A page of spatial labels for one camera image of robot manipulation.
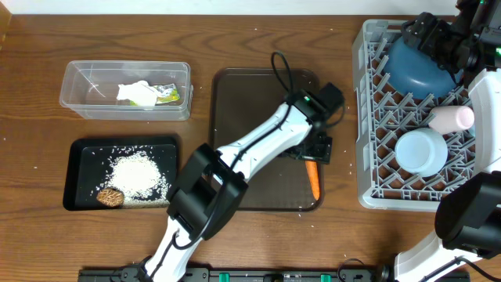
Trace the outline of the orange carrot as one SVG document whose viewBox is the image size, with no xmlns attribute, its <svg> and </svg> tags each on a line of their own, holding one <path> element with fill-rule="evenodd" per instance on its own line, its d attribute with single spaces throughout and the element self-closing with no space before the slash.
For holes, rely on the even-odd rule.
<svg viewBox="0 0 501 282">
<path fill-rule="evenodd" d="M 317 163 L 314 161 L 305 162 L 306 170 L 308 173 L 308 178 L 310 182 L 310 187 L 314 199 L 317 201 L 320 198 L 320 184 L 319 184 L 319 171 Z"/>
</svg>

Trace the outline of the dark blue plate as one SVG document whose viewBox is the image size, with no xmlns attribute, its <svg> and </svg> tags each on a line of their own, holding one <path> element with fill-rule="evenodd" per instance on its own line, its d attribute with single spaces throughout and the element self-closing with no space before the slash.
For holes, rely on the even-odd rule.
<svg viewBox="0 0 501 282">
<path fill-rule="evenodd" d="M 404 96 L 410 92 L 414 99 L 425 99 L 429 94 L 441 98 L 457 88 L 446 70 L 439 69 L 430 57 L 408 47 L 403 38 L 391 45 L 387 55 L 384 73 L 390 74 L 391 87 Z"/>
</svg>

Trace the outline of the pink cup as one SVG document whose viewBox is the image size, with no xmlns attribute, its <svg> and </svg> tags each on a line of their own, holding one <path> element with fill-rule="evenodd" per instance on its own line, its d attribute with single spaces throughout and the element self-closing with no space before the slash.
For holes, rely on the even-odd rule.
<svg viewBox="0 0 501 282">
<path fill-rule="evenodd" d="M 428 126 L 441 135 L 462 132 L 474 125 L 474 112 L 466 106 L 435 107 L 431 114 L 433 118 Z"/>
</svg>

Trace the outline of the light blue bowl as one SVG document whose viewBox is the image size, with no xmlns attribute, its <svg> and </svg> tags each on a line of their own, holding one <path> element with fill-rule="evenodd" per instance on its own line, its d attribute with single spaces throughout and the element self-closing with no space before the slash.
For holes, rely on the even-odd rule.
<svg viewBox="0 0 501 282">
<path fill-rule="evenodd" d="M 445 166 L 448 147 L 442 135 L 431 128 L 418 128 L 403 134 L 395 145 L 395 158 L 405 171 L 429 177 Z"/>
</svg>

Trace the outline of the foil wrapper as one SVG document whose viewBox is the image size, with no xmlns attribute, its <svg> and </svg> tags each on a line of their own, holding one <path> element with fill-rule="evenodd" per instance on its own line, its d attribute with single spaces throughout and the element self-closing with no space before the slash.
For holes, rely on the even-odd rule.
<svg viewBox="0 0 501 282">
<path fill-rule="evenodd" d="M 158 93 L 157 93 L 157 102 L 154 106 L 164 104 L 164 103 L 170 103 L 170 102 L 175 102 L 180 99 L 180 95 L 178 93 L 178 90 L 174 84 L 170 85 L 153 85 Z"/>
</svg>

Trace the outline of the pile of white rice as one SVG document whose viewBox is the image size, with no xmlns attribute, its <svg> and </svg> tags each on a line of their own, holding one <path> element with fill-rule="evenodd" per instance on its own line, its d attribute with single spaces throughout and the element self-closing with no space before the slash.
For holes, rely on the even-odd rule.
<svg viewBox="0 0 501 282">
<path fill-rule="evenodd" d="M 92 150 L 94 160 L 98 156 L 104 159 L 92 166 L 100 171 L 87 177 L 94 181 L 88 195 L 97 200 L 101 190 L 112 188 L 124 194 L 124 203 L 115 208 L 168 206 L 167 193 L 174 181 L 176 159 L 164 156 L 167 152 L 166 148 L 152 145 L 108 146 Z"/>
</svg>

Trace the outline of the white napkin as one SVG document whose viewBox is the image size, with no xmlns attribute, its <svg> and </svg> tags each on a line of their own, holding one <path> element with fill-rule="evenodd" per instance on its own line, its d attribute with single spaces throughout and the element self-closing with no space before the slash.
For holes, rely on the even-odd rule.
<svg viewBox="0 0 501 282">
<path fill-rule="evenodd" d="M 117 100 L 129 100 L 137 106 L 150 107 L 157 102 L 158 91 L 147 81 L 137 81 L 130 85 L 119 85 Z"/>
</svg>

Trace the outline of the brown food scrap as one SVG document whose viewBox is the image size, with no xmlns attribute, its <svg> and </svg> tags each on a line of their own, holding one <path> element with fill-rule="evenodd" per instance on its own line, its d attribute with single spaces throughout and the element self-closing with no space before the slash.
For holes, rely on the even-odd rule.
<svg viewBox="0 0 501 282">
<path fill-rule="evenodd" d="M 106 188 L 97 194 L 96 199 L 107 207 L 115 208 L 124 203 L 124 194 L 119 190 Z"/>
</svg>

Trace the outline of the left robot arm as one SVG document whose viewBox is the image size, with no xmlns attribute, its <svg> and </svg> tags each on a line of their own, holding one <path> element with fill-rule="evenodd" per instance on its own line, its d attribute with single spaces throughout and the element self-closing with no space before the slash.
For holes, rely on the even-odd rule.
<svg viewBox="0 0 501 282">
<path fill-rule="evenodd" d="M 327 120 L 344 104 L 324 88 L 292 92 L 264 123 L 241 139 L 213 150 L 195 150 L 168 191 L 168 227 L 156 253 L 142 263 L 140 281 L 179 281 L 189 258 L 233 217 L 249 180 L 279 155 L 328 163 L 332 139 Z"/>
</svg>

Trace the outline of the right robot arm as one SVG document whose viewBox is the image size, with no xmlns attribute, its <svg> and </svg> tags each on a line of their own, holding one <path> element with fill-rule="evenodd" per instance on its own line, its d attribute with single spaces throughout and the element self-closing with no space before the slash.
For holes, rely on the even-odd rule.
<svg viewBox="0 0 501 282">
<path fill-rule="evenodd" d="M 476 115 L 474 174 L 438 206 L 434 232 L 399 253 L 394 279 L 436 281 L 467 264 L 500 253 L 500 3 L 459 0 L 453 23 L 423 12 L 402 25 L 404 43 L 429 56 L 463 86 Z"/>
</svg>

